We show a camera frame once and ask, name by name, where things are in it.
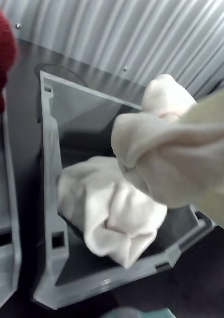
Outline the cream gripper right finger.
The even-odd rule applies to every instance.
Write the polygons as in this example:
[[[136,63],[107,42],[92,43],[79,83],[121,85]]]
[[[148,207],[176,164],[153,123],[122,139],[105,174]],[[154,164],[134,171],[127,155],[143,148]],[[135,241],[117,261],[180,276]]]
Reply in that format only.
[[[224,187],[213,190],[192,185],[191,197],[200,212],[224,229]]]

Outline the cream gripper left finger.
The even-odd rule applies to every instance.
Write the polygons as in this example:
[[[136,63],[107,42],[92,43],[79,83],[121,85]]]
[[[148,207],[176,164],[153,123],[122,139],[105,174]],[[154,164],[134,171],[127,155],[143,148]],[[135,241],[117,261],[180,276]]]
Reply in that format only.
[[[179,128],[224,128],[224,89],[221,89],[193,106],[179,120]]]

